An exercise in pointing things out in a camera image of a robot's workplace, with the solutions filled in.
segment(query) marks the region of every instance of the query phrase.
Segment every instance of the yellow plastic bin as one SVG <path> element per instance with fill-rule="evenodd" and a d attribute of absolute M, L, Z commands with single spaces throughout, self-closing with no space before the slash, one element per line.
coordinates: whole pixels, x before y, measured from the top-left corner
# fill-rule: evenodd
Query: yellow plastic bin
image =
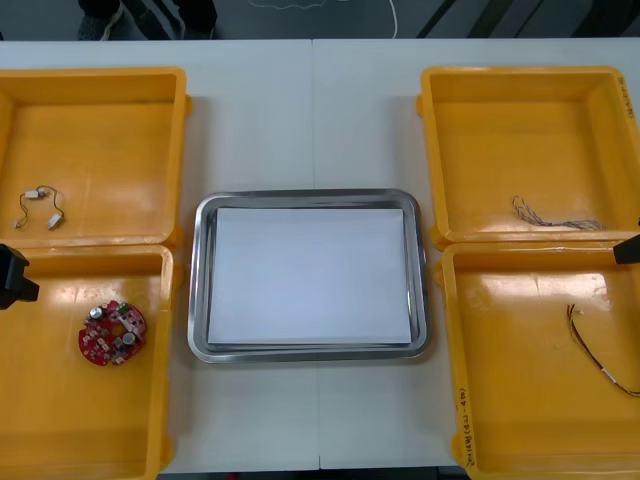
<path fill-rule="evenodd" d="M 640 141 L 609 67 L 429 68 L 417 110 L 443 249 L 457 242 L 617 240 L 640 233 Z M 521 220 L 596 220 L 604 231 Z"/>
<path fill-rule="evenodd" d="M 154 479 L 166 438 L 174 263 L 162 246 L 23 250 L 35 303 L 0 313 L 0 479 Z M 87 312 L 131 302 L 146 345 L 98 367 L 78 347 Z"/>
<path fill-rule="evenodd" d="M 471 478 L 640 478 L 640 266 L 612 244 L 467 243 L 443 254 L 456 461 Z"/>
<path fill-rule="evenodd" d="M 0 71 L 0 243 L 14 248 L 180 241 L 186 77 L 179 68 Z M 64 223 L 49 231 L 52 196 Z"/>

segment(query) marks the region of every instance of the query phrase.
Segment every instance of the white paper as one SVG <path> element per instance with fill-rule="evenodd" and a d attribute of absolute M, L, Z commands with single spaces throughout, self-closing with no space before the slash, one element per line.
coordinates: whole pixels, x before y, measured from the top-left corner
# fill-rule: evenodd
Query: white paper
<path fill-rule="evenodd" d="M 209 343 L 409 343 L 402 210 L 218 210 Z"/>

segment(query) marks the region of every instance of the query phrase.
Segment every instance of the wire connector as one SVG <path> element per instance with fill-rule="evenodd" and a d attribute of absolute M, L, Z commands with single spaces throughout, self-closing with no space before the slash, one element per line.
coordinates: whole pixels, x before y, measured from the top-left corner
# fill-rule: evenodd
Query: wire connector
<path fill-rule="evenodd" d="M 24 198 L 28 198 L 29 200 L 37 200 L 38 198 L 43 198 L 47 192 L 41 190 L 27 190 L 24 192 Z"/>
<path fill-rule="evenodd" d="M 59 213 L 54 213 L 51 218 L 49 219 L 49 223 L 47 224 L 49 227 L 49 230 L 53 230 L 55 228 L 58 228 L 58 226 L 60 225 L 60 223 L 62 223 L 62 219 L 64 217 L 62 215 L 60 215 Z"/>

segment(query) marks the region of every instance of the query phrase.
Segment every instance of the table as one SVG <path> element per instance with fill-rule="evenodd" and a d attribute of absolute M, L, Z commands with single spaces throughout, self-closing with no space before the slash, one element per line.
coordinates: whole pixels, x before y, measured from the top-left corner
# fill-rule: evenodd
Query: table
<path fill-rule="evenodd" d="M 430 65 L 619 68 L 640 98 L 638 39 L 0 42 L 1 68 L 179 65 L 188 120 L 181 222 L 223 190 L 396 187 L 433 222 L 420 72 Z M 439 254 L 428 251 L 430 271 Z M 439 290 L 417 359 L 205 365 L 175 317 L 167 472 L 451 465 L 455 430 Z"/>

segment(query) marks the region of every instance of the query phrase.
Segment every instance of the metal tray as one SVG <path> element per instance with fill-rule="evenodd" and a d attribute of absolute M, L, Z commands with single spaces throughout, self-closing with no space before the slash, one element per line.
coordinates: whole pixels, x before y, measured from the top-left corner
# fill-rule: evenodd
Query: metal tray
<path fill-rule="evenodd" d="M 213 278 L 216 219 L 219 208 L 393 208 L 404 213 L 407 297 L 411 343 L 245 345 L 210 344 L 209 302 Z M 205 198 L 196 212 L 191 261 L 191 290 L 187 339 L 196 357 L 207 363 L 247 363 L 309 360 L 363 360 L 414 357 L 431 337 L 427 309 L 426 258 L 416 200 L 400 190 L 280 190 L 217 193 Z"/>

